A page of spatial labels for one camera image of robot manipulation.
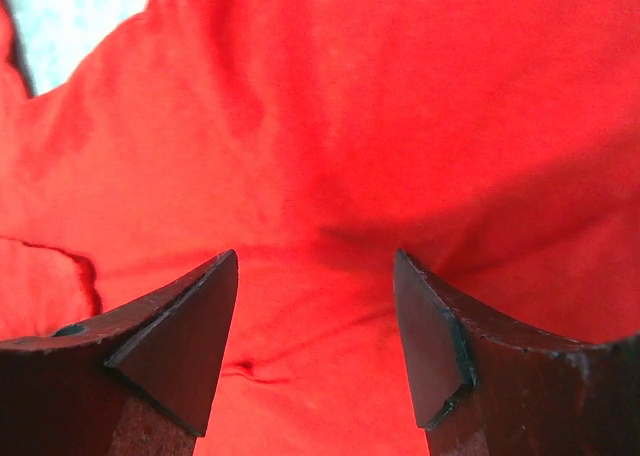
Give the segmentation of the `red t shirt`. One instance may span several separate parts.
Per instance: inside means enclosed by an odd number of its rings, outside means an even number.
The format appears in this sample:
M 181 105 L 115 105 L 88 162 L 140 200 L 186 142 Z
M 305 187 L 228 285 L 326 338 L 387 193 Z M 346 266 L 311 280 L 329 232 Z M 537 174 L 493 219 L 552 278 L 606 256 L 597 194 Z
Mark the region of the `red t shirt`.
M 574 339 L 639 327 L 639 0 L 149 0 L 57 89 L 1 64 L 1 334 L 227 249 L 200 455 L 423 455 L 403 248 Z

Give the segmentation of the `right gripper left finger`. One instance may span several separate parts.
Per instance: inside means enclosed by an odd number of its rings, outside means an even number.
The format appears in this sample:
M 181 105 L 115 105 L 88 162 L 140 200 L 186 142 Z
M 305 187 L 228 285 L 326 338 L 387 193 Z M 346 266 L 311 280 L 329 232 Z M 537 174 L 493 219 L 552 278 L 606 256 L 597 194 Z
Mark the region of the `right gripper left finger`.
M 190 455 L 207 430 L 238 288 L 228 250 L 46 337 L 1 344 L 5 455 Z

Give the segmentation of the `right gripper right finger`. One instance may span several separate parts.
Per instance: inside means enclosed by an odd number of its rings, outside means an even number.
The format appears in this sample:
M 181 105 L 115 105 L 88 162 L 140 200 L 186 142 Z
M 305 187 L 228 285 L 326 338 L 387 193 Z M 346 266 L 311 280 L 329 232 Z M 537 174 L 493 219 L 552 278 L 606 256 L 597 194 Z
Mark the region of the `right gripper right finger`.
M 396 313 L 433 455 L 635 455 L 639 339 L 589 344 L 511 318 L 404 251 Z

